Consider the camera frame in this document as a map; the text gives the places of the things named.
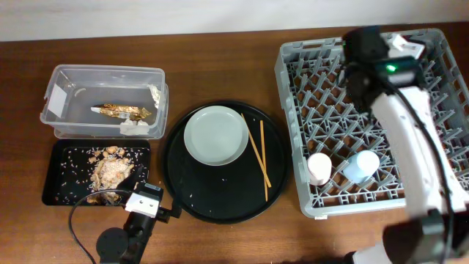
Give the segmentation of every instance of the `white label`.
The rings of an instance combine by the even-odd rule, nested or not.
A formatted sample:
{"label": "white label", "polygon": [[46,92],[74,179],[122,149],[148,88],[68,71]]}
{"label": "white label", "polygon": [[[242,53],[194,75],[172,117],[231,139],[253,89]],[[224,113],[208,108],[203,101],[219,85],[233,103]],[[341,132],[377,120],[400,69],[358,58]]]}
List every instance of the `white label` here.
{"label": "white label", "polygon": [[122,118],[122,119],[127,119],[130,117],[130,114],[129,113],[124,113],[124,112],[120,112],[119,113],[119,118]]}
{"label": "white label", "polygon": [[315,217],[314,217],[314,220],[328,220],[328,215],[324,215],[324,216],[315,216]]}
{"label": "white label", "polygon": [[64,92],[57,84],[53,85],[51,99],[49,100],[49,105],[47,109],[53,112],[57,117],[62,116],[62,110],[64,110],[65,99],[67,98],[67,93]]}

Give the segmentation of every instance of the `white cup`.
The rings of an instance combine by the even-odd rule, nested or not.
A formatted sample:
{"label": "white cup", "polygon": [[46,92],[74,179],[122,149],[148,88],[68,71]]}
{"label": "white cup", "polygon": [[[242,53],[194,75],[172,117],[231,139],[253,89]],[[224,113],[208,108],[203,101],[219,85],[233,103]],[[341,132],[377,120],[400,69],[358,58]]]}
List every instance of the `white cup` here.
{"label": "white cup", "polygon": [[348,160],[349,164],[342,171],[344,176],[355,184],[368,180],[380,167],[380,158],[369,150],[363,150]]}
{"label": "white cup", "polygon": [[315,153],[308,158],[309,184],[321,186],[330,179],[332,162],[324,153]]}

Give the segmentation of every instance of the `round plate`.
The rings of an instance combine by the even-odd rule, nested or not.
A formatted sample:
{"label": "round plate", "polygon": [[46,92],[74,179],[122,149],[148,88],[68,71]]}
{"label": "round plate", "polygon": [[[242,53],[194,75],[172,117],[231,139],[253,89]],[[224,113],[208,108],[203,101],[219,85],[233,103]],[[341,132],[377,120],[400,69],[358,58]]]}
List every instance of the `round plate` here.
{"label": "round plate", "polygon": [[248,133],[248,126],[236,111],[225,106],[210,106],[189,119],[184,130],[184,143],[197,161],[220,166],[243,153],[248,144]]}
{"label": "round plate", "polygon": [[[235,161],[223,166],[198,162],[187,151],[184,130],[189,119],[208,106],[225,106],[244,114],[259,153],[259,121],[264,121],[267,174],[272,188],[265,201],[264,178],[250,142]],[[169,133],[163,149],[161,168],[166,190],[192,216],[216,224],[234,224],[267,210],[280,196],[290,175],[291,152],[277,124],[264,112],[245,103],[214,102],[184,116]]]}

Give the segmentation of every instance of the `gray dish rack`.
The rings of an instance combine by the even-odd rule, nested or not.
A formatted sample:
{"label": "gray dish rack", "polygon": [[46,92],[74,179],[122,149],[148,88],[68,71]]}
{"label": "gray dish rack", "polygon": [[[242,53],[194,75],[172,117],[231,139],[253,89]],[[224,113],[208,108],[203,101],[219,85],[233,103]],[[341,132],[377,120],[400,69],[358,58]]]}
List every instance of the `gray dish rack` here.
{"label": "gray dish rack", "polygon": [[[432,116],[446,155],[462,187],[469,191],[469,92],[448,41],[439,29],[396,32],[408,40],[426,43],[422,56]],[[376,120],[359,114],[338,86],[344,61],[340,37],[285,43],[275,72],[281,107],[287,116],[295,181],[302,212],[312,218],[405,206],[397,165]],[[341,173],[347,158],[361,150],[380,157],[380,168],[360,185]],[[333,177],[323,186],[311,186],[306,160],[325,153]]]}

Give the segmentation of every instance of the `black round tray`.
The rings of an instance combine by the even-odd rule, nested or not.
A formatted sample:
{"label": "black round tray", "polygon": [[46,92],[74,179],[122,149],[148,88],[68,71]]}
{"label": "black round tray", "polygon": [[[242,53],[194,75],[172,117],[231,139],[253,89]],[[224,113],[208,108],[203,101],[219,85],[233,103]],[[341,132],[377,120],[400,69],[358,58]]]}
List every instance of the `black round tray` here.
{"label": "black round tray", "polygon": [[[198,162],[184,144],[185,125],[198,110],[226,106],[243,113],[259,154],[264,121],[267,174],[272,188],[265,201],[264,178],[250,142],[243,154],[224,166]],[[234,224],[267,210],[284,190],[290,170],[289,148],[277,125],[259,109],[237,101],[218,101],[185,115],[172,129],[163,150],[164,182],[173,199],[192,216],[216,224]]]}

